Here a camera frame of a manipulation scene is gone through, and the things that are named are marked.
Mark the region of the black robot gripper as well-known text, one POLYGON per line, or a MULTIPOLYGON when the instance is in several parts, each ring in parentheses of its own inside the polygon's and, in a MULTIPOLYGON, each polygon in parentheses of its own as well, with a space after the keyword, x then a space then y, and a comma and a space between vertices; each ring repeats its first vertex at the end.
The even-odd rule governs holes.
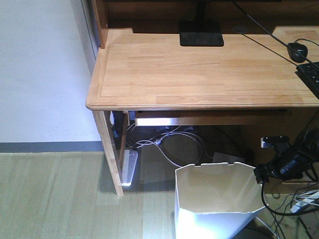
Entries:
POLYGON ((272 177, 281 180, 299 179, 303 171, 319 160, 319 129, 306 129, 301 132, 293 145, 289 146, 276 161, 260 164, 254 169, 257 184, 269 182, 269 172, 272 177))

